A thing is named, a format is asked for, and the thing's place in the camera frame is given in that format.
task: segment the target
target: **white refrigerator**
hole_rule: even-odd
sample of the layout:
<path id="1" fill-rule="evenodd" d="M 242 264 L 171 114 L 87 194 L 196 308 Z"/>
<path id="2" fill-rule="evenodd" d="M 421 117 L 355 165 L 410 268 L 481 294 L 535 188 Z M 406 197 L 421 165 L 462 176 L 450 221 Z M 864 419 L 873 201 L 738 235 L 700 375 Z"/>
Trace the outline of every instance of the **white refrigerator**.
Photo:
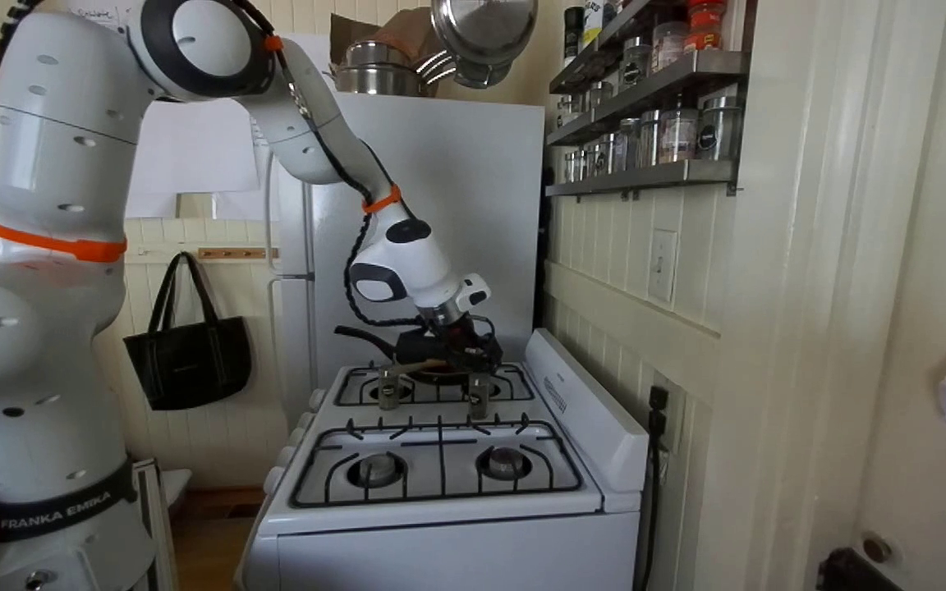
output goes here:
<path id="1" fill-rule="evenodd" d="M 531 105 L 339 94 L 355 134 L 376 148 L 410 211 L 428 221 L 458 275 L 481 271 L 505 358 L 531 336 L 547 114 Z M 370 329 L 345 299 L 345 258 L 361 230 L 361 197 L 345 184 L 298 184 L 269 172 L 269 313 L 276 386 L 289 423 L 345 364 L 386 362 L 379 349 L 336 336 Z M 410 302 L 358 302 L 370 318 L 410 318 Z"/>

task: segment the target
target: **gas stove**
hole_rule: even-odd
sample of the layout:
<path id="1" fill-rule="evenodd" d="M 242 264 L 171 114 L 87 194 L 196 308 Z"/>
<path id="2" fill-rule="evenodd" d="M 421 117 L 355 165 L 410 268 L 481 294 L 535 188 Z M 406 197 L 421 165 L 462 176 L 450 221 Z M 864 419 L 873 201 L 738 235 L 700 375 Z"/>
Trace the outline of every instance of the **gas stove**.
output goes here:
<path id="1" fill-rule="evenodd" d="M 548 333 L 493 375 L 345 369 L 279 452 L 239 581 L 628 591 L 645 457 L 636 419 Z M 482 578 L 514 563 L 525 578 Z"/>

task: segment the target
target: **floor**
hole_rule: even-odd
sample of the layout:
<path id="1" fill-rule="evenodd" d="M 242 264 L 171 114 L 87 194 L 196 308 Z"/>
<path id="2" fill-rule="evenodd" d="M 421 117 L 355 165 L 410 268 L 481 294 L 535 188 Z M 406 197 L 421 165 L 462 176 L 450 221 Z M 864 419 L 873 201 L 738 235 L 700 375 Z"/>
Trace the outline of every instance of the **floor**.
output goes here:
<path id="1" fill-rule="evenodd" d="M 174 510 L 182 591 L 234 591 L 259 489 L 195 489 Z"/>

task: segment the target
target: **black handbag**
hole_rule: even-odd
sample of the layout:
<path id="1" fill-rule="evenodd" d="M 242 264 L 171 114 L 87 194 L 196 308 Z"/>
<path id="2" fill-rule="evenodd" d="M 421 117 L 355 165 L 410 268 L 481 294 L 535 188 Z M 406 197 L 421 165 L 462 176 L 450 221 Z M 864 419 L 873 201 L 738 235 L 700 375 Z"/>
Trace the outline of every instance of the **black handbag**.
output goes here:
<path id="1" fill-rule="evenodd" d="M 179 265 L 192 268 L 201 294 L 201 326 L 171 326 Z M 179 253 L 158 287 L 145 336 L 124 337 L 124 351 L 154 411 L 204 406 L 242 392 L 251 377 L 251 341 L 242 318 L 217 318 L 207 282 L 192 253 Z"/>

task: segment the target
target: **bag handle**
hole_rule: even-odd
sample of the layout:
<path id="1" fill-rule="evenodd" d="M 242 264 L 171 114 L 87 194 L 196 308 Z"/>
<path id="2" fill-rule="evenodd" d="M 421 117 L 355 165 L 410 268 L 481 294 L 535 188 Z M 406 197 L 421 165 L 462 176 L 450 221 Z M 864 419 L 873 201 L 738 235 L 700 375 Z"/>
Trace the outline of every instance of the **bag handle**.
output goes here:
<path id="1" fill-rule="evenodd" d="M 196 294 L 201 294 L 204 318 L 207 318 L 212 329 L 217 326 L 217 313 L 213 313 L 207 282 L 204 282 L 204 275 L 201 275 L 201 265 L 196 265 L 196 258 L 195 258 L 192 253 L 182 250 L 182 253 L 171 258 L 171 265 L 167 265 L 167 271 L 165 271 L 165 278 L 161 278 L 161 287 L 158 287 L 158 294 L 154 294 L 154 305 L 150 305 L 150 318 L 147 318 L 147 336 L 150 336 L 150 333 L 167 333 L 171 322 L 174 322 L 174 275 L 179 275 L 179 265 L 189 265 L 192 282 L 195 282 L 195 289 L 196 289 Z"/>

